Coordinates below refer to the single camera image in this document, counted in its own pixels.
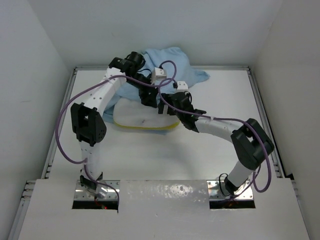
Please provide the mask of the white pillow yellow underside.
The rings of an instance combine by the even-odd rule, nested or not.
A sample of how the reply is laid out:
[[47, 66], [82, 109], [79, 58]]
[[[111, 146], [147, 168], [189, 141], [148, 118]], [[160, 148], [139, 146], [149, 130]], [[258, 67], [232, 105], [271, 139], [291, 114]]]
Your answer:
[[122, 128], [136, 130], [171, 130], [180, 124], [174, 115], [158, 114], [156, 108], [120, 98], [114, 105], [113, 122]]

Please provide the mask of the light blue green pillowcase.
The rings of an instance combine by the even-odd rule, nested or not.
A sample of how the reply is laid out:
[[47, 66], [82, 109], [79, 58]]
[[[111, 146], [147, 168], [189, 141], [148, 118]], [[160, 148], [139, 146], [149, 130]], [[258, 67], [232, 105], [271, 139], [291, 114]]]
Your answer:
[[[207, 81], [210, 75], [204, 71], [193, 68], [190, 64], [188, 56], [179, 47], [169, 47], [164, 49], [148, 48], [141, 52], [145, 59], [145, 63], [142, 69], [154, 70], [154, 68], [159, 67], [164, 61], [172, 61], [174, 66], [167, 62], [163, 65], [167, 72], [168, 77], [172, 77], [174, 74], [176, 81], [184, 81], [188, 87], [193, 87], [196, 84]], [[125, 83], [122, 85], [112, 97], [108, 105], [103, 112], [103, 120], [107, 123], [113, 124], [114, 121], [114, 109], [117, 102], [125, 98], [130, 101], [135, 101], [140, 103], [139, 91], [136, 87]]]

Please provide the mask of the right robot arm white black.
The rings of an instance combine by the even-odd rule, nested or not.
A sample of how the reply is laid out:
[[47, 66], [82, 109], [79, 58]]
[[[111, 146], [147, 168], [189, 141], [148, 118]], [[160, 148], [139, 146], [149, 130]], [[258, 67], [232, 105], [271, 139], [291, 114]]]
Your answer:
[[192, 105], [189, 92], [161, 93], [159, 114], [168, 107], [169, 115], [176, 115], [183, 126], [196, 133], [210, 134], [233, 144], [238, 161], [224, 179], [222, 193], [234, 195], [249, 176], [255, 178], [263, 162], [270, 167], [269, 155], [275, 146], [257, 120], [210, 117], [206, 111]]

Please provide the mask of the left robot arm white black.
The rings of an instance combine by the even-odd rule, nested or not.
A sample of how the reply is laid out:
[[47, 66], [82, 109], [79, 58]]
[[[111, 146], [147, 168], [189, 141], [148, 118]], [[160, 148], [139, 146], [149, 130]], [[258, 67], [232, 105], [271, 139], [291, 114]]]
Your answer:
[[103, 113], [117, 90], [129, 83], [138, 90], [144, 106], [156, 108], [158, 90], [151, 85], [151, 77], [139, 71], [145, 65], [144, 57], [131, 52], [126, 58], [115, 57], [105, 72], [97, 89], [82, 103], [73, 103], [70, 108], [72, 130], [79, 141], [84, 159], [80, 183], [92, 194], [98, 194], [103, 173], [100, 169], [100, 142], [107, 133]]

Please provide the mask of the white front cover board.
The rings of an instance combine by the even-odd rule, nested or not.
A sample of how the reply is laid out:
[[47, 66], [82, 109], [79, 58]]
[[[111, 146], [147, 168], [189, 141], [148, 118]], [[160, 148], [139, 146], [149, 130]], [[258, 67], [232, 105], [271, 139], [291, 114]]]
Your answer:
[[278, 180], [254, 208], [210, 209], [204, 180], [122, 180], [118, 210], [72, 209], [75, 185], [38, 180], [21, 240], [306, 240], [295, 193]]

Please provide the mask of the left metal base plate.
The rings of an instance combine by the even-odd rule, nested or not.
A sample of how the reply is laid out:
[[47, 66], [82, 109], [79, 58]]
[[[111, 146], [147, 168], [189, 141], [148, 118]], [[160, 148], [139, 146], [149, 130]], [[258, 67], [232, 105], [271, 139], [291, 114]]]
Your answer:
[[96, 190], [92, 190], [83, 185], [79, 180], [76, 183], [74, 201], [93, 201], [96, 197], [99, 201], [117, 201], [120, 192], [120, 184], [117, 182], [115, 189], [105, 185], [98, 185]]

